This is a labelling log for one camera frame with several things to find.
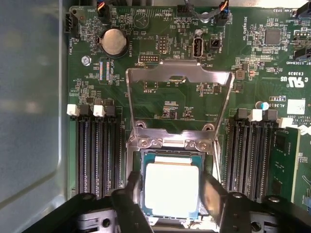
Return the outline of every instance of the motherboard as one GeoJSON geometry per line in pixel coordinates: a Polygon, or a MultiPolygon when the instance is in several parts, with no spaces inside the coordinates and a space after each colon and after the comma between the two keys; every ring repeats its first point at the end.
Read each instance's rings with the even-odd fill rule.
{"type": "Polygon", "coordinates": [[[163,197],[147,182],[160,185],[163,174],[189,190],[183,166],[194,183],[206,170],[228,191],[307,208],[311,20],[303,10],[227,5],[204,23],[184,5],[101,7],[67,14],[71,195],[101,198],[124,187],[131,170],[150,171],[144,213],[197,219],[200,203],[176,216],[147,195],[163,197]]]}

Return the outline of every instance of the screw hole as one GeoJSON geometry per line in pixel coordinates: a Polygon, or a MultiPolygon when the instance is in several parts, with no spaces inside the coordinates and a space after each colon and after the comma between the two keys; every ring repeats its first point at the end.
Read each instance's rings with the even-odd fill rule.
{"type": "Polygon", "coordinates": [[[107,227],[109,227],[109,226],[110,226],[110,219],[105,218],[105,219],[103,220],[103,227],[107,228],[107,227]]]}
{"type": "Polygon", "coordinates": [[[261,225],[258,222],[252,222],[251,227],[254,232],[259,232],[261,230],[261,225]]]}

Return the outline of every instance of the capacitor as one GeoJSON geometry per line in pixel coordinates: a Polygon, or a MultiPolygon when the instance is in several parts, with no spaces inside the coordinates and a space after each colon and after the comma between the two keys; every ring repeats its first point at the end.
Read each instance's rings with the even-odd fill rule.
{"type": "Polygon", "coordinates": [[[123,31],[117,28],[109,29],[98,40],[99,46],[111,58],[124,56],[129,48],[128,39],[123,31]]]}
{"type": "Polygon", "coordinates": [[[255,104],[256,109],[261,109],[263,111],[266,111],[269,109],[269,104],[267,102],[258,101],[255,104]]]}

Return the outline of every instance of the green circuit board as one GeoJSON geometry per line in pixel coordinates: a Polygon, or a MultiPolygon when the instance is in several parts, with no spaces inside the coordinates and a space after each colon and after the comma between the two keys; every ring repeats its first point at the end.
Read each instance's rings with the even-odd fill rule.
{"type": "MultiPolygon", "coordinates": [[[[196,8],[209,12],[212,8],[196,8]]],[[[197,58],[207,70],[232,71],[236,80],[220,129],[223,155],[226,153],[227,125],[238,108],[254,109],[265,101],[278,117],[291,117],[300,127],[300,149],[294,203],[305,208],[303,198],[310,195],[311,183],[311,60],[295,61],[295,50],[311,45],[311,22],[297,20],[291,9],[231,7],[224,27],[216,22],[204,24],[192,17],[178,17],[177,7],[112,7],[111,25],[103,25],[96,9],[73,6],[78,19],[79,38],[69,37],[69,103],[90,104],[103,99],[116,106],[122,132],[119,186],[125,182],[125,142],[131,131],[126,87],[128,68],[153,68],[166,58],[193,59],[195,31],[202,31],[203,55],[197,58]],[[108,58],[96,38],[108,28],[123,30],[129,50],[121,58],[108,58]],[[217,39],[216,48],[212,48],[217,39]],[[81,63],[83,56],[91,64],[81,63]]],[[[202,130],[213,123],[221,108],[226,89],[215,83],[138,82],[133,84],[134,111],[149,128],[164,128],[169,133],[202,130]]],[[[76,126],[69,126],[69,189],[75,188],[76,126]]]]}

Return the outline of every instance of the black connector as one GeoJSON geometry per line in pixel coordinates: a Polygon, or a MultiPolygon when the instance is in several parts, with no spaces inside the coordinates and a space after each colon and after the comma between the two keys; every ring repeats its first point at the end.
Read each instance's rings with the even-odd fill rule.
{"type": "Polygon", "coordinates": [[[311,48],[303,48],[294,52],[294,60],[308,60],[311,59],[311,48]]]}
{"type": "Polygon", "coordinates": [[[203,54],[203,39],[202,38],[194,38],[193,40],[193,57],[200,58],[203,54]]]}
{"type": "Polygon", "coordinates": [[[110,24],[109,6],[105,5],[98,12],[98,18],[103,24],[110,24]]]}
{"type": "Polygon", "coordinates": [[[311,1],[304,4],[302,7],[297,9],[296,18],[311,18],[311,1]]]}
{"type": "Polygon", "coordinates": [[[74,38],[79,38],[80,35],[79,35],[79,29],[78,29],[78,18],[68,12],[66,13],[65,15],[65,33],[69,33],[72,37],[74,38]]]}
{"type": "Polygon", "coordinates": [[[191,17],[192,13],[185,5],[177,5],[177,17],[191,17]]]}
{"type": "Polygon", "coordinates": [[[217,27],[224,27],[228,21],[229,16],[229,1],[227,2],[227,6],[215,16],[215,24],[217,27]]]}

